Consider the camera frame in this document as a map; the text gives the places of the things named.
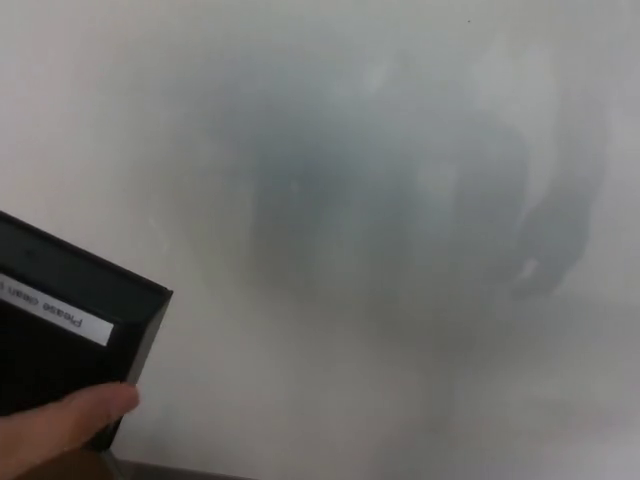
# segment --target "finger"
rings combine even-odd
[[[90,387],[63,400],[0,418],[0,480],[81,447],[139,403],[131,385]]]

